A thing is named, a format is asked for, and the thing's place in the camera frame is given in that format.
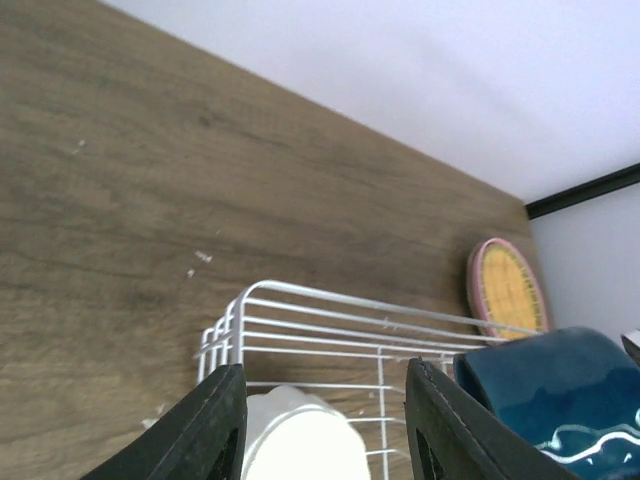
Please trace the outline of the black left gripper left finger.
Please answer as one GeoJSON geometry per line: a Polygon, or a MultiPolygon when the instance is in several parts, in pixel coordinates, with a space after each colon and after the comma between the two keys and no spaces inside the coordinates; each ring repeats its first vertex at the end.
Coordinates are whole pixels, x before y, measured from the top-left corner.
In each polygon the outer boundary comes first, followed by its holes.
{"type": "Polygon", "coordinates": [[[208,375],[86,479],[239,479],[247,423],[243,366],[208,375]]]}

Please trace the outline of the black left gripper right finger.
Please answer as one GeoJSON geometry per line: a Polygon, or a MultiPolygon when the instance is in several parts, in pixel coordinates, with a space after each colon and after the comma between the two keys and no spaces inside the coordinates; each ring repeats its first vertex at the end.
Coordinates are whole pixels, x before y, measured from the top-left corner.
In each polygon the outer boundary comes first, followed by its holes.
{"type": "Polygon", "coordinates": [[[415,479],[574,479],[432,363],[411,359],[405,419],[415,479]]]}

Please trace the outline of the white scalloped bowl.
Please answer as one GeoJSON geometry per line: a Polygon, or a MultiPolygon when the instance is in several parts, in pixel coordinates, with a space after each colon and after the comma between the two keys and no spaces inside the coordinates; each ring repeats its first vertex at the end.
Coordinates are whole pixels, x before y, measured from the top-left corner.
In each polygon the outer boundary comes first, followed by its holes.
{"type": "Polygon", "coordinates": [[[243,479],[371,478],[362,436],[316,395],[290,386],[247,397],[243,479]]]}

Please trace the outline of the white wire dish rack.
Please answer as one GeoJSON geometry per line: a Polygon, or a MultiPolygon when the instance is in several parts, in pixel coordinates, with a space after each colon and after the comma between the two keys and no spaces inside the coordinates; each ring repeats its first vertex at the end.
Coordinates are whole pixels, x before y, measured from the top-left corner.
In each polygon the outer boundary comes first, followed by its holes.
{"type": "Polygon", "coordinates": [[[408,479],[409,360],[452,375],[457,354],[542,331],[533,320],[489,322],[262,280],[202,332],[194,358],[199,380],[241,363],[251,394],[290,386],[319,396],[362,435],[373,478],[408,479]]]}

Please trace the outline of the dark blue ceramic mug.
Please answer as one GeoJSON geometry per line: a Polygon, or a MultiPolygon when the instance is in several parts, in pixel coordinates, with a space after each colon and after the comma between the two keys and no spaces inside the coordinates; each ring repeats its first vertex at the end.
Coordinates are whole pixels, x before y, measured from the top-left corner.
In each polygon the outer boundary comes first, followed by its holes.
{"type": "Polygon", "coordinates": [[[457,384],[583,479],[639,476],[639,367],[611,339],[570,327],[459,354],[457,384]]]}

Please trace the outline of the black aluminium frame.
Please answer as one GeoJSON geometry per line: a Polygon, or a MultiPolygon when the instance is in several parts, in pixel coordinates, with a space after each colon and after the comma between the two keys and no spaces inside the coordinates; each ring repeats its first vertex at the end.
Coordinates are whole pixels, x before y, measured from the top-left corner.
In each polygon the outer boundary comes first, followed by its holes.
{"type": "Polygon", "coordinates": [[[531,202],[525,206],[528,218],[537,219],[636,185],[639,172],[639,164],[635,163],[531,202]]]}

